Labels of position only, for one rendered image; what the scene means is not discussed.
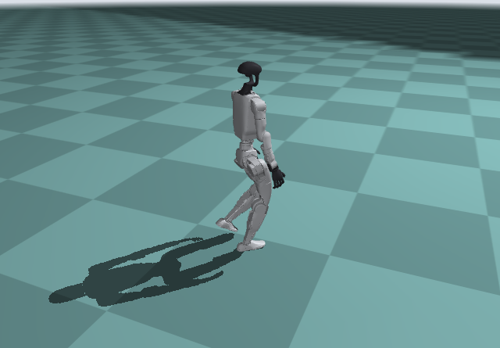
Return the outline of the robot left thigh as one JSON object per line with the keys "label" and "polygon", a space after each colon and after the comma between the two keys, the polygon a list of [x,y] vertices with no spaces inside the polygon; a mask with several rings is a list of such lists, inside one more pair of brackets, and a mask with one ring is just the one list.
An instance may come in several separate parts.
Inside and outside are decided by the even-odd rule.
{"label": "robot left thigh", "polygon": [[[234,162],[241,168],[241,169],[244,169],[245,170],[245,173],[249,176],[250,179],[252,179],[254,181],[254,178],[253,176],[250,175],[250,173],[248,172],[248,169],[247,168],[243,168],[241,167],[238,162],[237,162],[237,158],[234,159]],[[259,193],[257,192],[257,189],[256,189],[256,186],[255,186],[255,181],[254,181],[254,185],[251,187],[250,189],[250,195],[252,195],[254,198],[259,198]]]}

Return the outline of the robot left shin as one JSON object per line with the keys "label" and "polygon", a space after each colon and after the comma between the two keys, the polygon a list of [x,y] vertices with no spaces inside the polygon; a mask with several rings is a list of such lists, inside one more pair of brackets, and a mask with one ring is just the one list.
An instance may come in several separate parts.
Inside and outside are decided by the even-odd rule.
{"label": "robot left shin", "polygon": [[[252,186],[251,186],[252,187]],[[251,189],[250,187],[250,189]],[[251,207],[251,203],[254,199],[252,195],[250,195],[250,189],[246,191],[241,198],[237,201],[237,204],[235,207],[232,209],[231,212],[229,212],[228,215],[225,216],[224,219],[226,219],[227,223],[230,223],[233,219],[238,217],[241,213],[244,213],[246,210],[248,210]],[[231,221],[230,221],[231,220]],[[230,222],[229,222],[230,221]]]}

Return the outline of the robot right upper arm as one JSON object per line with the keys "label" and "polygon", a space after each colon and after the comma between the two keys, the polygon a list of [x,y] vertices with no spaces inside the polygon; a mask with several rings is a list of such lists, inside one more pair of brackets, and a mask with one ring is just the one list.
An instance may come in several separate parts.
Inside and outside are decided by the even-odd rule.
{"label": "robot right upper arm", "polygon": [[266,129],[266,103],[259,99],[253,98],[251,99],[251,110],[255,116],[255,127],[257,133],[257,139],[260,142],[263,142],[263,135]]}

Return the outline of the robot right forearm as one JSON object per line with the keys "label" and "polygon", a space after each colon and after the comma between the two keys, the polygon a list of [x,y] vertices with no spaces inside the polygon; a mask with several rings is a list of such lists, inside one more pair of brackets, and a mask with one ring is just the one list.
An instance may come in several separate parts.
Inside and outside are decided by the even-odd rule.
{"label": "robot right forearm", "polygon": [[272,145],[271,145],[271,135],[269,132],[265,132],[263,135],[263,144],[261,144],[261,150],[264,155],[264,160],[266,164],[269,164],[272,169],[277,167],[277,162],[275,160],[275,155],[273,154]]}

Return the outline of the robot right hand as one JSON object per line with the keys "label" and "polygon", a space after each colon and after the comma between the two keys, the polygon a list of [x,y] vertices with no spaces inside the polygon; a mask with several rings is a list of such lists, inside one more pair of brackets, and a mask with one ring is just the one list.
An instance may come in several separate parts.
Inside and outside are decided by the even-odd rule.
{"label": "robot right hand", "polygon": [[269,164],[267,164],[267,166],[268,166],[270,172],[272,172],[272,179],[273,179],[273,183],[274,183],[273,188],[278,188],[278,187],[282,186],[282,184],[284,183],[283,177],[285,177],[285,174],[283,172],[281,172],[281,170],[278,169],[279,168],[278,165],[274,169],[272,169],[272,167]]}

